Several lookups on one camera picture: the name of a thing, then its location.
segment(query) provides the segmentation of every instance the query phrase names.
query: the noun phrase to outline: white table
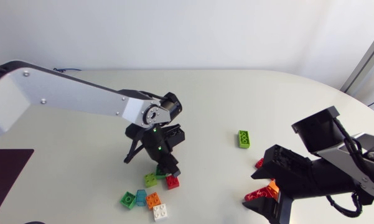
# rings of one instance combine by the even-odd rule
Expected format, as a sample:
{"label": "white table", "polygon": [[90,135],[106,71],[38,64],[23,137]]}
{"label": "white table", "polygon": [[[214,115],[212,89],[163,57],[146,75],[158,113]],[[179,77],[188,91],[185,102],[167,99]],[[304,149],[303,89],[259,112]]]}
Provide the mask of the white table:
{"label": "white table", "polygon": [[[113,89],[177,95],[184,110],[175,119],[186,140],[174,148],[180,187],[166,182],[146,189],[166,203],[167,223],[268,223],[246,209],[243,197],[268,184],[253,180],[254,164],[274,144],[315,159],[291,125],[335,105],[350,134],[374,134],[374,112],[321,83],[262,70],[176,70],[78,72],[77,78]],[[0,148],[35,153],[0,208],[0,223],[153,223],[152,211],[119,204],[121,196],[144,189],[143,176],[156,163],[142,151],[123,163],[131,140],[118,117],[35,106],[0,137]],[[236,145],[239,129],[251,147]],[[335,200],[353,209],[350,194]],[[374,203],[360,217],[344,217],[326,198],[296,200],[291,223],[374,223]]]}

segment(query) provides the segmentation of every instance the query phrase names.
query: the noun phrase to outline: lime green lego brick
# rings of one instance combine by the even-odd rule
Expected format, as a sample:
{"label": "lime green lego brick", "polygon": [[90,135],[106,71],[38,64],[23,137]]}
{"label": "lime green lego brick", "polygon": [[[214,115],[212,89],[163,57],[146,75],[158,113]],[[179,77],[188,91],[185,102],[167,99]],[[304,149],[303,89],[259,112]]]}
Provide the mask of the lime green lego brick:
{"label": "lime green lego brick", "polygon": [[161,180],[161,179],[165,179],[167,177],[167,174],[163,172],[158,166],[156,166],[155,176],[156,176],[156,179]]}
{"label": "lime green lego brick", "polygon": [[136,204],[136,196],[133,195],[130,192],[126,192],[122,199],[120,200],[120,203],[129,209],[132,209],[134,205]]}
{"label": "lime green lego brick", "polygon": [[152,187],[157,184],[157,180],[154,173],[150,173],[144,176],[145,186]]}
{"label": "lime green lego brick", "polygon": [[247,131],[238,132],[239,147],[247,149],[250,146],[249,133]]}

